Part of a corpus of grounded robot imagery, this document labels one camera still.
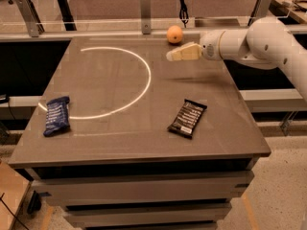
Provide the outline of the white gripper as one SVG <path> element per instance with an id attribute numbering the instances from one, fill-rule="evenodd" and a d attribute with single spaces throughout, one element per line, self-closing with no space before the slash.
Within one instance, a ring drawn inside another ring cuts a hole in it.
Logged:
<path id="1" fill-rule="evenodd" d="M 169 61 L 196 60 L 202 55 L 208 60 L 222 60 L 220 53 L 220 41 L 224 31 L 213 30 L 201 33 L 200 44 L 188 42 L 168 52 L 166 58 Z"/>

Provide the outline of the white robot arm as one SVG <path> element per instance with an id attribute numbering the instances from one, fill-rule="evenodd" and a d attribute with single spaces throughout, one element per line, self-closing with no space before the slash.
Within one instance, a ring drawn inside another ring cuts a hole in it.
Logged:
<path id="1" fill-rule="evenodd" d="M 307 50 L 275 17 L 263 17 L 247 29 L 201 33 L 199 43 L 189 42 L 166 54 L 169 61 L 234 60 L 248 67 L 279 68 L 304 100 L 307 100 Z"/>

